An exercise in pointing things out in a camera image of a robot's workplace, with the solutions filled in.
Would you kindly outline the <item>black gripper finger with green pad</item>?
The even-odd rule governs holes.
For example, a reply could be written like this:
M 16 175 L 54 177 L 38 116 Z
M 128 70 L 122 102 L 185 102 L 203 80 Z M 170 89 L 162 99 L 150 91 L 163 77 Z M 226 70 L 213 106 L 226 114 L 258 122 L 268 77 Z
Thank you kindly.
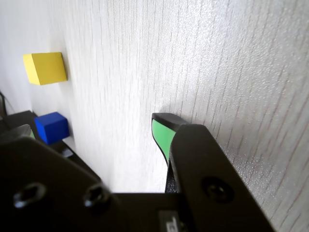
M 171 113 L 152 114 L 153 138 L 185 199 L 196 232 L 271 232 L 268 219 L 209 130 Z
M 17 139 L 20 139 L 22 137 L 31 137 L 35 139 L 34 133 L 29 124 L 25 124 L 17 128 L 13 128 L 13 129 L 3 132 L 0 135 L 0 142 L 9 143 Z

